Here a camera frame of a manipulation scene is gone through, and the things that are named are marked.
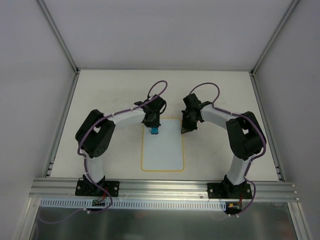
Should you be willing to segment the yellow framed small whiteboard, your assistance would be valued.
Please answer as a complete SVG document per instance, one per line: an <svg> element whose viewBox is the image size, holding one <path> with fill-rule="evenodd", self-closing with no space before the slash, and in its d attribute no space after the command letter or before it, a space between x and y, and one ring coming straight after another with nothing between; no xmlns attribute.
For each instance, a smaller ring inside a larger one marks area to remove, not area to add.
<svg viewBox="0 0 320 240"><path fill-rule="evenodd" d="M142 130L140 169L150 173L179 173L185 169L182 120L177 117L160 119L157 134L151 128Z"/></svg>

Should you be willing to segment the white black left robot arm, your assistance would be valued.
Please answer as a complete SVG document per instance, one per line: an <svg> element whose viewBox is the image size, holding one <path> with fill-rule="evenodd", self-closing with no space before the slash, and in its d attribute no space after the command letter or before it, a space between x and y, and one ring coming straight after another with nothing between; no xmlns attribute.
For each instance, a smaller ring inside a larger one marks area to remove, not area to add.
<svg viewBox="0 0 320 240"><path fill-rule="evenodd" d="M107 181L101 156L108 149L116 129L135 124L144 124L152 134L158 133L160 115L166 110L167 102L158 95L138 101L129 109L110 115L104 115L97 109L92 110L75 134L78 143L77 154L84 158L85 173L77 182L75 195L102 196L108 192L116 196L111 187L119 185L116 181Z"/></svg>

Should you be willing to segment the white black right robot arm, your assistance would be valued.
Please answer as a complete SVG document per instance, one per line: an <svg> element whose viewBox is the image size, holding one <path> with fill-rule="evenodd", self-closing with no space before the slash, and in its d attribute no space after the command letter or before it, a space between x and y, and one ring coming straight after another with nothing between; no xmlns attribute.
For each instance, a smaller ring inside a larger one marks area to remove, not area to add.
<svg viewBox="0 0 320 240"><path fill-rule="evenodd" d="M229 146L233 152L231 166L220 183L208 183L209 199L253 199L251 184L246 175L253 160L266 152L266 137L251 111L234 113L213 105L209 101L201 102L194 93L187 95L183 102L181 133L198 129L197 124L209 122L226 130Z"/></svg>

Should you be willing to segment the blue black whiteboard eraser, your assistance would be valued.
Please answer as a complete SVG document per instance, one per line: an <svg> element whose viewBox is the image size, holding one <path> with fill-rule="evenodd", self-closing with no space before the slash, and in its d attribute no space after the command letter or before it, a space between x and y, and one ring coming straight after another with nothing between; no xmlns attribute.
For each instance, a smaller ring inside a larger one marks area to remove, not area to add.
<svg viewBox="0 0 320 240"><path fill-rule="evenodd" d="M151 127L149 129L149 132L152 134L152 135L158 135L159 134L159 128L158 127Z"/></svg>

